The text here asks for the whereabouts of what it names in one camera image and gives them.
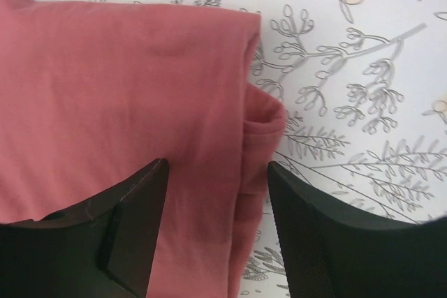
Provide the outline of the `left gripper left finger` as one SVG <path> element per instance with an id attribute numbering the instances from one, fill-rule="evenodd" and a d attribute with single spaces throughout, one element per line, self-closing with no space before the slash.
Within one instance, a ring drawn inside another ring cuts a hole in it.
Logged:
<path id="1" fill-rule="evenodd" d="M 144 297 L 168 176 L 156 159 L 40 221 L 3 224 L 1 296 Z"/>

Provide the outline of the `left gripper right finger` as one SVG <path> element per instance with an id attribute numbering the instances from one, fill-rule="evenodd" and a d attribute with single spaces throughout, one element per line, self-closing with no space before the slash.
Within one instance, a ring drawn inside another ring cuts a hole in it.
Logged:
<path id="1" fill-rule="evenodd" d="M 276 162 L 268 188 L 292 297 L 446 296 L 445 218 L 410 224 L 377 216 Z"/>

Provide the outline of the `pink t shirt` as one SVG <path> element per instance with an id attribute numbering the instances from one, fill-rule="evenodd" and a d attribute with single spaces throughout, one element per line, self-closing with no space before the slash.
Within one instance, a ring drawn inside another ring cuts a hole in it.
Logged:
<path id="1" fill-rule="evenodd" d="M 150 297 L 236 297 L 284 106 L 247 81 L 257 14 L 1 0 L 1 221 L 170 164 Z"/>

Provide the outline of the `floral table mat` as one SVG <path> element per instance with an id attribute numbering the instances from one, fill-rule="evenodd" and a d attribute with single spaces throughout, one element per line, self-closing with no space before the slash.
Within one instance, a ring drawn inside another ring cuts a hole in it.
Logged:
<path id="1" fill-rule="evenodd" d="M 247 81 L 285 109 L 271 159 L 363 211 L 446 214 L 446 0 L 35 0 L 167 4 L 261 18 Z M 266 194 L 236 297 L 287 297 Z"/>

